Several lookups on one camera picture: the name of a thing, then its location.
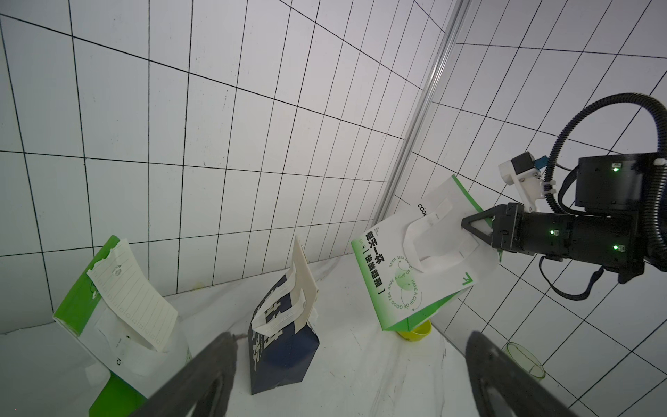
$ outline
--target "lined notepaper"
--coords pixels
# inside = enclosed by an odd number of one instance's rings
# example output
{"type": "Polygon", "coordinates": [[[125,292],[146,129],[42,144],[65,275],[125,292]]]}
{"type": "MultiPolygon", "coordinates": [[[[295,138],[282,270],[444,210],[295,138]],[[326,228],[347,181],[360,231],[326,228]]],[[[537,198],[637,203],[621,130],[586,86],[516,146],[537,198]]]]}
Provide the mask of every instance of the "lined notepaper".
{"type": "Polygon", "coordinates": [[[88,276],[109,308],[162,352],[178,311],[143,275],[127,239],[121,240],[106,259],[97,262],[88,276]]]}

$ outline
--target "paper bag handle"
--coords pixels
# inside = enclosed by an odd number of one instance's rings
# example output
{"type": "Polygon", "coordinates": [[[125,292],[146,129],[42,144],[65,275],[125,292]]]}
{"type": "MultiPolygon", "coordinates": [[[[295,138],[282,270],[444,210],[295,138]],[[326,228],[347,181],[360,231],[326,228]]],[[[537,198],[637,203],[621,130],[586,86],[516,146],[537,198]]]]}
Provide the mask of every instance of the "paper bag handle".
{"type": "Polygon", "coordinates": [[[434,211],[415,220],[408,226],[406,236],[403,239],[403,251],[408,263],[416,270],[425,274],[444,271],[464,260],[467,255],[471,254],[477,248],[477,241],[469,234],[466,234],[466,237],[455,250],[441,256],[429,256],[420,260],[415,248],[415,239],[439,223],[451,210],[452,203],[449,199],[444,199],[434,211]]]}
{"type": "Polygon", "coordinates": [[[259,307],[259,310],[257,310],[255,317],[253,317],[251,324],[252,330],[255,332],[271,337],[303,314],[303,309],[305,308],[305,294],[303,293],[303,290],[301,290],[299,300],[296,304],[284,312],[278,312],[274,318],[268,323],[266,322],[266,310],[271,308],[271,306],[278,300],[288,295],[294,289],[296,284],[296,268],[294,265],[289,269],[288,274],[287,281],[269,294],[261,304],[261,307],[259,307]]]}

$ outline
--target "green circular logo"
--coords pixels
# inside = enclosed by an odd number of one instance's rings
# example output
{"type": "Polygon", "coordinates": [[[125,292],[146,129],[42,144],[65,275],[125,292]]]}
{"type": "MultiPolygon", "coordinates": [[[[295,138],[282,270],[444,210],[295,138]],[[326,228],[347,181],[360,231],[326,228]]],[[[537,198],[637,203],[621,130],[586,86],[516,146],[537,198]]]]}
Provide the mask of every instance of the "green circular logo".
{"type": "Polygon", "coordinates": [[[394,278],[387,285],[388,299],[394,308],[417,311],[422,304],[422,292],[412,276],[412,266],[404,256],[392,259],[394,278]]]}

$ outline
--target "yellow cup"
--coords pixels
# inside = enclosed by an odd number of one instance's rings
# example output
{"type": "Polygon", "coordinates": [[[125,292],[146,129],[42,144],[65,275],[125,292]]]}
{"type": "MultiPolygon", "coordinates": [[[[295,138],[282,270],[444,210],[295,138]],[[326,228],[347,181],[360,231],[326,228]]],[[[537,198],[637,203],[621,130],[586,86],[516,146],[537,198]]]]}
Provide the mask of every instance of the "yellow cup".
{"type": "Polygon", "coordinates": [[[426,320],[424,323],[414,328],[411,332],[396,333],[400,334],[403,339],[409,340],[411,342],[418,342],[428,336],[432,329],[433,326],[431,325],[431,320],[426,320]]]}

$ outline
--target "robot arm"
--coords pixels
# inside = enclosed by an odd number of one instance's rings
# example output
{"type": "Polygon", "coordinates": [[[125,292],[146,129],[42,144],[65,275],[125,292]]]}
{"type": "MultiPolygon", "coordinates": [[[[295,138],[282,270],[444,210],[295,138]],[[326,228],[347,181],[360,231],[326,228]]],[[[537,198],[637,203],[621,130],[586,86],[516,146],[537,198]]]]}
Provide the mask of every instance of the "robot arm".
{"type": "Polygon", "coordinates": [[[522,254],[543,254],[562,261],[571,258],[601,265],[588,288],[581,294],[561,296],[584,300],[604,270],[618,273],[625,284],[644,273],[644,259],[667,272],[667,207],[663,194],[667,187],[667,109],[653,97],[622,93],[600,99],[584,108],[558,136],[549,158],[535,160],[525,152],[499,165],[508,185],[515,185],[523,203],[508,203],[464,218],[461,226],[493,248],[522,254]],[[552,176],[557,158],[570,132],[594,111],[615,103],[642,106],[653,116],[658,130],[658,151],[636,154],[610,154],[582,157],[556,190],[552,176]],[[546,166],[544,179],[540,168],[546,166]],[[574,210],[563,204],[568,188],[576,181],[574,210]],[[546,198],[553,213],[540,213],[535,201],[546,198]],[[492,218],[490,235],[472,223],[492,218]]]}

